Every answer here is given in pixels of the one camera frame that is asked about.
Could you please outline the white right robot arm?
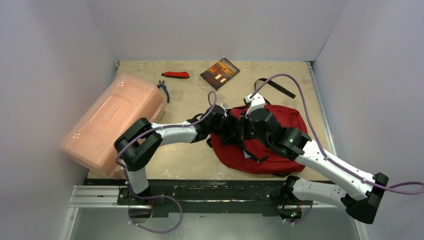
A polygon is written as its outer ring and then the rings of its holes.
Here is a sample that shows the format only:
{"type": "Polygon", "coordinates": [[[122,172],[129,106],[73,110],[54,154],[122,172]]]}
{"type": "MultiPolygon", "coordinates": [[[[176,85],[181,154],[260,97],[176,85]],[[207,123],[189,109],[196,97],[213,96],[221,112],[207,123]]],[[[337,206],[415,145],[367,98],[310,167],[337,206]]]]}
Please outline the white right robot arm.
{"type": "Polygon", "coordinates": [[[314,182],[289,175],[280,191],[284,202],[320,202],[344,209],[359,222],[374,222],[385,192],[374,184],[386,186],[386,175],[371,174],[344,162],[322,149],[307,133],[281,126],[266,108],[243,114],[241,122],[251,137],[277,156],[311,168],[331,181],[314,182]]]}

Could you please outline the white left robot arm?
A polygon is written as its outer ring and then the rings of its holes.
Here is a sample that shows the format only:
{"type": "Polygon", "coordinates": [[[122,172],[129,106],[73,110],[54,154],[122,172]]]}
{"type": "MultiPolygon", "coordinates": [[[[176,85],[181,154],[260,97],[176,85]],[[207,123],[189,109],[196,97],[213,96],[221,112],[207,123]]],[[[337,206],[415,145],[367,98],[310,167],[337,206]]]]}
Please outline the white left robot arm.
{"type": "Polygon", "coordinates": [[[197,143],[216,135],[228,140],[238,133],[239,119],[221,105],[207,109],[181,123],[158,124],[142,117],[136,120],[113,144],[131,188],[129,197],[138,205],[149,199],[146,165],[159,147],[176,143],[197,143]]]}

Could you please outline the dark brown book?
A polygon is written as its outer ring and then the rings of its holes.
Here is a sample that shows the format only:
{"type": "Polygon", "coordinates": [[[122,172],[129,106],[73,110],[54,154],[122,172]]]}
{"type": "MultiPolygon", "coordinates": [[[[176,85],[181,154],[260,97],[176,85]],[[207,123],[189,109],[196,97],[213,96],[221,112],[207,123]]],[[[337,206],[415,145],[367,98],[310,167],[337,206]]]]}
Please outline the dark brown book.
{"type": "Polygon", "coordinates": [[[223,57],[201,73],[200,76],[206,83],[217,91],[239,72],[240,69],[238,67],[236,67],[226,57],[223,57]]]}

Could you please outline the red student backpack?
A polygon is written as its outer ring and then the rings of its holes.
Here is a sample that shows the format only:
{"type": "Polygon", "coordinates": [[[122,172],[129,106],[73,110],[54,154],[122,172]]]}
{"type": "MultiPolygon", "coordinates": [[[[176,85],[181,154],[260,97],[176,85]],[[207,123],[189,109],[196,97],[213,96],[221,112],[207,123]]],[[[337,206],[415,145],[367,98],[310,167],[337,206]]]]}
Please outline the red student backpack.
{"type": "MultiPolygon", "coordinates": [[[[278,122],[283,127],[283,139],[288,141],[298,131],[307,132],[307,127],[300,112],[296,109],[272,105],[265,101],[264,108],[272,112],[278,122]]],[[[230,114],[240,121],[239,132],[242,134],[242,115],[246,114],[246,105],[229,109],[230,114]]],[[[243,140],[244,146],[222,145],[220,142],[212,146],[213,136],[208,136],[206,142],[212,148],[218,159],[227,167],[249,174],[271,174],[285,177],[292,173],[304,170],[304,165],[290,160],[292,156],[281,146],[265,146],[256,139],[243,140]],[[251,158],[245,158],[244,153],[248,153],[251,158]]]]}

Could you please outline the light blue book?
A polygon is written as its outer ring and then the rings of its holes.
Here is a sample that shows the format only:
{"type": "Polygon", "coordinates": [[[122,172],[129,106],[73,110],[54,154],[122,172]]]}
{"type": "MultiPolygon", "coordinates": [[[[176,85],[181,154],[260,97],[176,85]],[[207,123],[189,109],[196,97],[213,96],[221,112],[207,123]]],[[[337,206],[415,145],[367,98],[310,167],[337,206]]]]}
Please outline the light blue book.
{"type": "Polygon", "coordinates": [[[246,159],[251,159],[251,156],[247,152],[243,151],[243,154],[246,159]]]}

